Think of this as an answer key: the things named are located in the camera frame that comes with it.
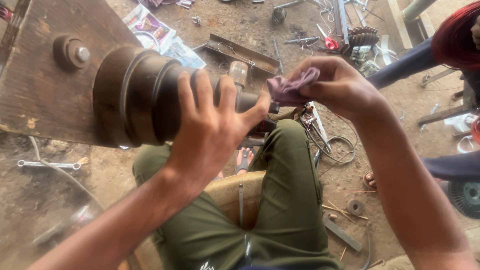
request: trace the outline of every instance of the red scissors handle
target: red scissors handle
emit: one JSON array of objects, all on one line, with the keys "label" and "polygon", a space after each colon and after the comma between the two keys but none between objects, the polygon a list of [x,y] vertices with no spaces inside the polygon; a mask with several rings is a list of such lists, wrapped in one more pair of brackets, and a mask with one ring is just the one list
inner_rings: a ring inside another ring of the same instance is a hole
[{"label": "red scissors handle", "polygon": [[329,49],[337,49],[338,48],[337,42],[334,41],[333,39],[329,38],[329,37],[325,37],[325,46]]}]

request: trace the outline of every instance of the red copper wire coil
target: red copper wire coil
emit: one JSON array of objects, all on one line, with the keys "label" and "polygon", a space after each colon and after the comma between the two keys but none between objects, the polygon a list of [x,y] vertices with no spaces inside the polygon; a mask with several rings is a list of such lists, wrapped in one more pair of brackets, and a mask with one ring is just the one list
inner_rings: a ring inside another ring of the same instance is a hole
[{"label": "red copper wire coil", "polygon": [[442,64],[461,70],[480,69],[480,50],[472,39],[470,28],[480,15],[480,1],[454,12],[438,28],[432,38],[432,53]]}]

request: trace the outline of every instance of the hand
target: hand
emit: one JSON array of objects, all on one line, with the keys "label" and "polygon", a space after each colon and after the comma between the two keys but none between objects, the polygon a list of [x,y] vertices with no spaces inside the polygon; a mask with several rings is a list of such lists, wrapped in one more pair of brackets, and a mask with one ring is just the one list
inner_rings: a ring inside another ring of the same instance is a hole
[{"label": "hand", "polygon": [[480,49],[480,16],[477,17],[477,23],[470,29],[472,31],[473,42]]},{"label": "hand", "polygon": [[172,169],[177,188],[186,188],[186,196],[197,197],[222,169],[241,140],[267,116],[270,95],[261,91],[257,104],[244,113],[235,112],[237,90],[232,78],[220,77],[220,104],[213,105],[213,90],[208,72],[201,69],[195,77],[198,108],[190,88],[190,76],[178,77],[181,124],[170,157],[164,168]]},{"label": "hand", "polygon": [[300,94],[324,104],[332,112],[354,121],[389,108],[382,94],[340,57],[306,58],[288,79],[297,79],[309,67],[320,69],[320,77],[316,83],[303,86]]}]

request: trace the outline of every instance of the scissors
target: scissors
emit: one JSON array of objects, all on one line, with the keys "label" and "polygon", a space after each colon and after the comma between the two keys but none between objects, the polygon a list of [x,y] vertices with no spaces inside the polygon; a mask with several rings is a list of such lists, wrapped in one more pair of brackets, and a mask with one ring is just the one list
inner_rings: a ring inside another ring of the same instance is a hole
[{"label": "scissors", "polygon": [[325,35],[325,32],[322,30],[320,25],[317,24],[317,27],[320,30],[320,32],[322,32],[322,35],[325,37],[325,46],[329,49],[338,49],[338,44],[336,43],[336,41],[327,37],[327,35]]}]

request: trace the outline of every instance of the bolt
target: bolt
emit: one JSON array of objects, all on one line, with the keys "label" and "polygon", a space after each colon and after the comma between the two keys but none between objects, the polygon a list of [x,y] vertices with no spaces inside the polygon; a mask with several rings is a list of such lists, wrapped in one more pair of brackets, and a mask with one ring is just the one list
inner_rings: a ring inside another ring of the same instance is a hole
[{"label": "bolt", "polygon": [[75,56],[81,62],[86,62],[90,59],[90,51],[86,47],[79,47],[75,51]]}]

